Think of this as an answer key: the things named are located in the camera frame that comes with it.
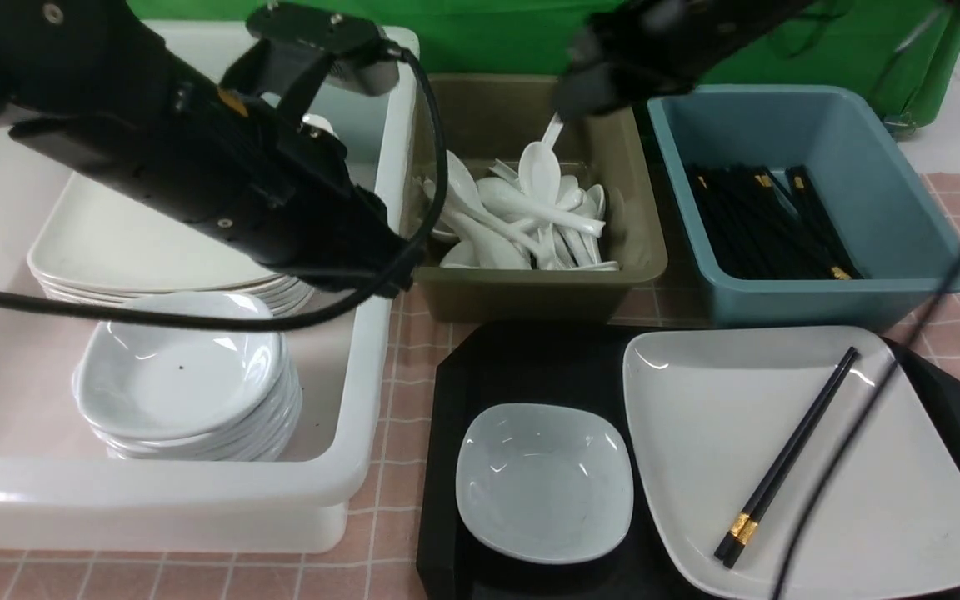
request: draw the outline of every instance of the orange label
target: orange label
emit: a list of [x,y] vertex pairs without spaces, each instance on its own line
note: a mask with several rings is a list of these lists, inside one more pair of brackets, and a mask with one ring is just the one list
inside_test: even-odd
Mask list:
[[247,105],[244,105],[243,102],[236,96],[232,95],[232,92],[222,90],[220,87],[217,88],[217,95],[221,96],[221,102],[225,103],[225,106],[228,106],[236,113],[239,113],[243,117],[250,117],[250,113],[247,113]]

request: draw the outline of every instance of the gold chopstick tip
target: gold chopstick tip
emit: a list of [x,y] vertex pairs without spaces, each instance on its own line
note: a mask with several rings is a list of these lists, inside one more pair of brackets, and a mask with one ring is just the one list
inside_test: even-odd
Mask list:
[[745,512],[740,512],[735,522],[732,523],[732,527],[728,529],[728,532],[732,534],[732,537],[736,538],[736,542],[747,546],[751,536],[754,535],[754,529],[757,528],[758,521],[751,519],[750,515],[747,515]]

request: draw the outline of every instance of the teal plastic bin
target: teal plastic bin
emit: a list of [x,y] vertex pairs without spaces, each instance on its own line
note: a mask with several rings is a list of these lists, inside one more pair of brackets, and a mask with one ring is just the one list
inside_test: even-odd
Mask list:
[[[955,229],[857,94],[816,85],[710,85],[647,105],[717,327],[853,324],[876,332],[917,308],[960,250]],[[805,164],[856,281],[746,281],[717,264],[685,164]],[[960,277],[956,292],[960,292]]]

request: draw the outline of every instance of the robotic arm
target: robotic arm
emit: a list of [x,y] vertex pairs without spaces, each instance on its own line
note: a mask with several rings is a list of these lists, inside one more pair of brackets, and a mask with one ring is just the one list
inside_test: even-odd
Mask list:
[[[812,2],[628,0],[576,36],[555,109],[572,119],[688,93]],[[297,4],[271,2],[247,29],[256,44],[214,83],[125,0],[0,0],[0,125],[271,270],[361,288],[407,242],[385,224],[380,198],[351,183],[346,148],[302,117],[325,79],[388,92],[404,50],[372,22]],[[267,93],[281,102],[264,102]],[[378,293],[410,288],[420,254]]]
[[[943,0],[960,10],[960,0]],[[814,0],[628,0],[592,15],[557,85],[563,119],[686,94],[709,69]]]

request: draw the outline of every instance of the white square plate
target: white square plate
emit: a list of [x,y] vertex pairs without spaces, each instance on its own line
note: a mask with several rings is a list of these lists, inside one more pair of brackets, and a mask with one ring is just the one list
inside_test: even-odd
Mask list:
[[[854,346],[862,358],[812,433],[735,569],[713,550]],[[767,599],[817,472],[892,358],[855,327],[640,335],[624,358],[628,430],[651,514],[681,574]],[[960,585],[960,473],[899,369],[822,500],[788,600],[875,600]]]
[[77,173],[27,263],[58,284],[117,293],[236,288],[277,277],[247,255]]

